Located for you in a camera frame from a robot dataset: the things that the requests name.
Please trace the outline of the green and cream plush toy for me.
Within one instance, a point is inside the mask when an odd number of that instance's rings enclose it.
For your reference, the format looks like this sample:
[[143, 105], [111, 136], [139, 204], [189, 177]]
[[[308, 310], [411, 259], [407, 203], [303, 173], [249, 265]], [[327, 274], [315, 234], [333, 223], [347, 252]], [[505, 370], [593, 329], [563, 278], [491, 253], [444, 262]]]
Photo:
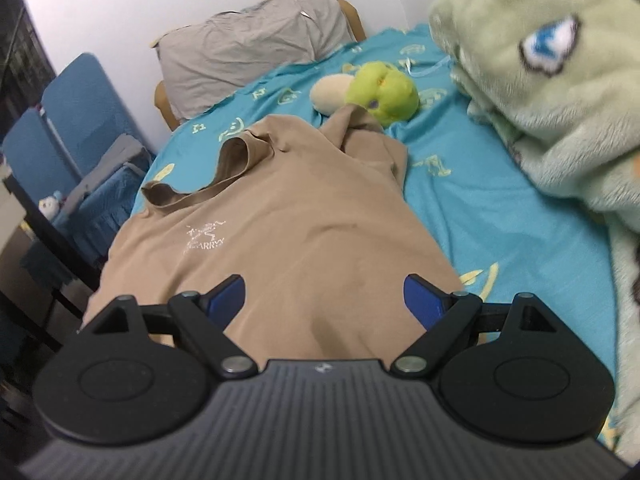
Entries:
[[364, 108], [383, 128], [408, 122], [420, 108], [419, 90], [399, 68], [375, 61], [361, 65], [356, 73], [324, 76], [311, 88], [311, 104], [329, 117], [347, 104]]

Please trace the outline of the blue folding chair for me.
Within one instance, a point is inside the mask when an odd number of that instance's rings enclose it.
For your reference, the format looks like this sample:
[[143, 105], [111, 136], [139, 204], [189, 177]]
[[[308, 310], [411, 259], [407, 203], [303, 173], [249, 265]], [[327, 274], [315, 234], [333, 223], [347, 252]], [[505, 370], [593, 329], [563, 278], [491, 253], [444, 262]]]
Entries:
[[98, 59], [83, 53], [43, 91], [1, 143], [36, 204], [62, 200], [53, 225], [88, 263], [106, 260], [154, 153]]

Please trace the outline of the small white blue plush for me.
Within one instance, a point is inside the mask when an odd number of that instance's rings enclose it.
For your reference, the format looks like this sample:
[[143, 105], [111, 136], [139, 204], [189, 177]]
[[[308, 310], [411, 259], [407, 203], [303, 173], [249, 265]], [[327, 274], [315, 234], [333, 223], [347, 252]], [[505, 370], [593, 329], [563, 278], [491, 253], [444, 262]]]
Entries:
[[55, 191], [52, 195], [42, 198], [38, 202], [38, 209], [44, 218], [51, 221], [60, 213], [64, 202], [62, 193]]

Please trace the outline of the teal patterned bed sheet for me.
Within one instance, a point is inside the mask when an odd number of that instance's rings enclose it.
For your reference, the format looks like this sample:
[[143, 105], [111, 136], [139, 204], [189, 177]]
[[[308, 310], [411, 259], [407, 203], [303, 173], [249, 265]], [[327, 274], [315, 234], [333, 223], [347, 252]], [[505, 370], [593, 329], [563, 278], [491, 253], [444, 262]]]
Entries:
[[426, 26], [386, 29], [318, 62], [273, 70], [180, 126], [148, 179], [180, 192], [212, 180], [221, 144], [269, 114], [319, 125], [310, 89], [321, 77], [382, 61], [409, 75], [420, 107], [388, 134], [408, 148], [405, 198], [470, 292], [503, 302], [539, 296], [608, 367], [616, 365], [616, 300], [608, 232], [571, 200], [541, 194], [490, 127], [473, 122], [451, 60]]

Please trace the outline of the black desk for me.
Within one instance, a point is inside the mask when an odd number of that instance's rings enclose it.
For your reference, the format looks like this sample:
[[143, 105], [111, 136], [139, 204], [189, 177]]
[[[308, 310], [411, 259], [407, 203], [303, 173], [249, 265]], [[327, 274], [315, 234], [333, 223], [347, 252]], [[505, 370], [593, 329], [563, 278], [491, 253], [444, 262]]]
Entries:
[[[44, 218], [35, 203], [17, 182], [11, 171], [1, 176], [1, 250], [6, 247], [6, 242], [12, 237], [22, 222], [28, 224], [47, 247], [47, 250], [65, 266], [67, 270], [79, 281], [82, 281], [88, 289], [96, 290], [99, 285], [100, 272], [76, 252], [67, 243], [60, 232], [52, 226], [51, 222]], [[51, 351], [57, 352], [62, 344], [57, 341], [47, 330], [32, 320], [23, 310], [4, 292], [1, 293], [1, 311], [16, 325], [28, 333], [35, 341], [44, 344]]]

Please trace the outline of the tan t-shirt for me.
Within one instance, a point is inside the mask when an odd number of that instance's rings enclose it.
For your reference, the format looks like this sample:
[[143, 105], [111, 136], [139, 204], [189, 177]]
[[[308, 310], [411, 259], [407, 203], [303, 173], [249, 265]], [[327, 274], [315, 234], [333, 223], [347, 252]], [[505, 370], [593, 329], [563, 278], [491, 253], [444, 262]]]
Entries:
[[320, 127], [267, 116], [224, 142], [204, 188], [142, 188], [86, 315], [119, 295], [162, 304], [238, 274], [245, 302], [226, 334], [256, 362], [393, 361], [423, 333], [406, 277], [461, 288], [404, 199], [407, 162], [405, 145], [355, 105]]

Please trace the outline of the light green fleece blanket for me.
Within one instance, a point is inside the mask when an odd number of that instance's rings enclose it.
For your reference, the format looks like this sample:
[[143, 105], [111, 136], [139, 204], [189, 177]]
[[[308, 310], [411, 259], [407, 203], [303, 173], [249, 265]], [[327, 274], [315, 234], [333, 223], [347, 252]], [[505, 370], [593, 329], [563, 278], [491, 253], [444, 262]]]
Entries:
[[608, 226], [617, 454], [639, 458], [639, 0], [435, 0], [435, 44], [471, 116], [544, 194]]

